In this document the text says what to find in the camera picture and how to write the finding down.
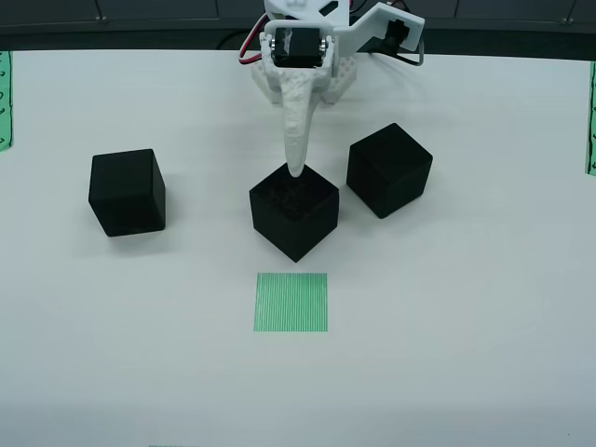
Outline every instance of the white tabletop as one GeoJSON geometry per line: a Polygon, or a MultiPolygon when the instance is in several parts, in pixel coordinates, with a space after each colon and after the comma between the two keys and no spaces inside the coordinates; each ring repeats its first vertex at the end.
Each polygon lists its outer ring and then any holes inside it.
{"type": "Polygon", "coordinates": [[[307,164],[338,228],[295,264],[251,225],[281,110],[235,53],[23,52],[0,155],[0,445],[596,443],[589,65],[360,55],[307,164]],[[397,122],[434,156],[384,220],[349,145],[397,122]],[[156,150],[164,232],[108,238],[91,157],[156,150]],[[253,332],[259,272],[329,274],[329,332],[253,332]]]}

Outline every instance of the black floor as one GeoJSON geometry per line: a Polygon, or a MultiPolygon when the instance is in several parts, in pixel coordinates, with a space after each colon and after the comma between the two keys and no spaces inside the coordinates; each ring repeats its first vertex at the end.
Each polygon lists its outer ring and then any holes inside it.
{"type": "MultiPolygon", "coordinates": [[[[0,35],[2,50],[215,49],[234,30],[0,35]]],[[[222,49],[237,49],[239,34],[222,49]]],[[[596,34],[425,30],[426,53],[596,61],[596,34]]]]}

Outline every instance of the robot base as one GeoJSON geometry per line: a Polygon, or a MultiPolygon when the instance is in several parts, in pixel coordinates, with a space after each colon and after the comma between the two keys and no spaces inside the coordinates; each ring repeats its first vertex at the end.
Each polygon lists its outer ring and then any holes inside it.
{"type": "MultiPolygon", "coordinates": [[[[251,68],[252,79],[259,86],[266,98],[273,104],[281,104],[281,92],[269,88],[267,77],[264,73],[263,62],[258,61],[254,63],[251,68]]],[[[329,105],[337,103],[355,80],[356,60],[353,57],[340,58],[337,76],[332,77],[329,89],[321,93],[322,101],[329,105]]]]}

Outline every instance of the dark background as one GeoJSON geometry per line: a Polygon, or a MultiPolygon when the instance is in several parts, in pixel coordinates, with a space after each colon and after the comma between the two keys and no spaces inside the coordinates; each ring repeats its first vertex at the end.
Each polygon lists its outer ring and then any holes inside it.
{"type": "MultiPolygon", "coordinates": [[[[596,0],[407,3],[427,19],[427,53],[596,60],[596,0]]],[[[263,0],[0,0],[0,49],[215,49],[263,11],[263,0]]]]}

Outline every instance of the red wire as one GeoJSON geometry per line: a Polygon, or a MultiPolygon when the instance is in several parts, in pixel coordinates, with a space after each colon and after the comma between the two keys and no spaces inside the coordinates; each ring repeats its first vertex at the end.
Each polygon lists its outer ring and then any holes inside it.
{"type": "Polygon", "coordinates": [[[244,55],[247,52],[247,49],[249,47],[249,45],[252,42],[252,39],[254,39],[254,36],[257,35],[259,33],[259,31],[261,30],[261,27],[266,24],[269,21],[269,18],[267,16],[264,16],[261,20],[259,20],[259,22],[257,23],[257,26],[254,27],[254,29],[252,30],[252,33],[249,35],[249,38],[246,39],[246,43],[244,44],[244,46],[242,46],[242,48],[240,49],[240,63],[242,65],[248,65],[249,63],[253,63],[253,62],[257,62],[261,60],[261,54],[257,54],[255,56],[252,56],[248,59],[242,59],[244,57],[244,55]]]}

